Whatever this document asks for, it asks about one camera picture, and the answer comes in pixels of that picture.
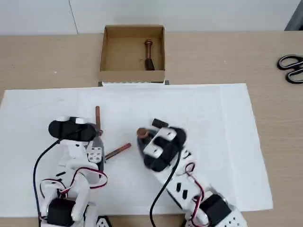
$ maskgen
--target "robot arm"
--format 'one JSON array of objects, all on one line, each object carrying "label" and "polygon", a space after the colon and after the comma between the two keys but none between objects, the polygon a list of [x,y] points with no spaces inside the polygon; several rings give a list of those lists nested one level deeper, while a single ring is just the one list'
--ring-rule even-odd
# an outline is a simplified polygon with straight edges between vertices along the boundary
[{"label": "robot arm", "polygon": [[184,130],[173,127],[137,131],[138,147],[145,166],[161,184],[165,184],[180,159],[171,180],[167,184],[175,203],[186,213],[186,227],[246,227],[247,223],[236,207],[216,193],[206,179],[198,182],[193,171],[193,154],[184,147]]}]

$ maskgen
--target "white wall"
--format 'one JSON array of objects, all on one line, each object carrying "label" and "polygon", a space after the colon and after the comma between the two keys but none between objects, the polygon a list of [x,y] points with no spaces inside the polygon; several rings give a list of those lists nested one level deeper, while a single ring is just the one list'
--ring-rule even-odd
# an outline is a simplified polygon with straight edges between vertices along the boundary
[{"label": "white wall", "polygon": [[76,33],[68,0],[0,0],[0,35]]},{"label": "white wall", "polygon": [[[300,0],[70,0],[79,33],[106,24],[168,31],[284,30]],[[0,35],[75,34],[69,0],[0,0]]]}]

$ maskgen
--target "black cable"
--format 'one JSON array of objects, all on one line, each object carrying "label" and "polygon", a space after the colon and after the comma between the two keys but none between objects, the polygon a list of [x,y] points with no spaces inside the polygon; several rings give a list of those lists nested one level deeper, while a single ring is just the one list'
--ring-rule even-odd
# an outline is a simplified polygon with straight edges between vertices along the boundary
[{"label": "black cable", "polygon": [[34,166],[34,171],[33,171],[33,187],[34,187],[34,193],[35,193],[35,199],[36,199],[36,205],[37,205],[37,213],[38,213],[38,220],[39,220],[39,227],[41,227],[41,212],[40,212],[40,207],[39,207],[39,199],[38,199],[38,193],[37,193],[37,189],[36,189],[36,170],[37,170],[37,166],[38,163],[40,161],[40,159],[50,150],[52,149],[54,146],[56,146],[57,144],[60,143],[61,140],[64,140],[66,138],[68,138],[69,136],[71,136],[72,134],[75,134],[77,132],[82,131],[83,129],[78,129],[72,133],[67,134],[65,137],[62,137],[60,139],[58,139],[55,143],[53,143],[52,145],[50,145],[45,151],[42,152],[42,154],[38,157],[35,166]]},{"label": "black cable", "polygon": [[176,164],[174,165],[173,169],[171,170],[171,173],[169,175],[169,177],[167,178],[165,184],[162,186],[161,190],[159,191],[158,195],[156,196],[156,198],[154,199],[154,201],[152,202],[152,205],[151,205],[151,209],[150,209],[150,220],[151,220],[151,224],[153,227],[156,227],[154,221],[153,221],[153,218],[152,218],[152,210],[153,210],[153,207],[156,205],[156,202],[157,200],[159,199],[159,197],[161,196],[161,194],[163,193],[163,191],[165,190],[166,186],[169,184],[170,180],[172,179],[173,175],[175,174],[175,171],[179,165],[179,162],[180,162],[180,159],[181,159],[181,152],[182,150],[179,151],[178,153],[178,159],[177,159],[177,162]]}]

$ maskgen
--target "mounting hole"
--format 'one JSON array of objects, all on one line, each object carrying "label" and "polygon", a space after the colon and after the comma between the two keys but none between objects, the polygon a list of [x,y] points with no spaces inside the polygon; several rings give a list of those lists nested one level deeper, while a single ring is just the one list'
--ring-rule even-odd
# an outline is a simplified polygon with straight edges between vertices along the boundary
[{"label": "mounting hole", "polygon": [[179,192],[181,190],[181,183],[177,183],[177,188],[176,188],[176,191]]},{"label": "mounting hole", "polygon": [[187,199],[187,192],[188,192],[188,190],[183,190],[182,198],[183,198],[184,200]]}]

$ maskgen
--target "black plastic part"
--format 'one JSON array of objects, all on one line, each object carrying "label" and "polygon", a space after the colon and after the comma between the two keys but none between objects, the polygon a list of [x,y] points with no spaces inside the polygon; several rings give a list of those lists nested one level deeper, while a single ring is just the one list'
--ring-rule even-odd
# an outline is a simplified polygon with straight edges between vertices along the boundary
[{"label": "black plastic part", "polygon": [[213,227],[226,218],[232,210],[220,195],[213,194],[201,203],[200,209],[208,216],[209,226]]},{"label": "black plastic part", "polygon": [[183,145],[186,140],[186,134],[183,129],[180,128],[173,128],[177,135],[172,141],[167,141],[162,137],[156,138],[155,144],[160,146],[163,149],[163,153],[158,158],[153,158],[149,155],[143,154],[143,150],[148,143],[152,140],[152,138],[157,134],[156,131],[149,130],[150,138],[145,138],[145,140],[138,138],[138,147],[140,150],[141,155],[143,156],[144,164],[147,168],[152,169],[155,172],[161,172],[165,169],[172,159],[176,156],[183,149]]},{"label": "black plastic part", "polygon": [[59,121],[52,121],[48,126],[48,131],[51,136],[67,140],[75,140],[75,141],[83,141],[89,142],[92,141],[97,136],[97,128],[94,124],[76,124],[74,117],[71,117],[68,121],[59,122]]},{"label": "black plastic part", "polygon": [[161,129],[161,128],[168,128],[169,124],[167,122],[163,122],[157,118],[154,118],[152,121],[152,126]]},{"label": "black plastic part", "polygon": [[57,226],[71,226],[74,221],[71,217],[75,201],[54,199],[48,207],[47,223]]},{"label": "black plastic part", "polygon": [[152,59],[150,59],[150,58],[145,59],[145,69],[147,71],[154,71],[155,70]]},{"label": "black plastic part", "polygon": [[103,172],[104,170],[104,160],[103,160],[103,157],[101,159],[101,161],[99,163],[97,163],[97,166],[98,166],[98,170]]}]

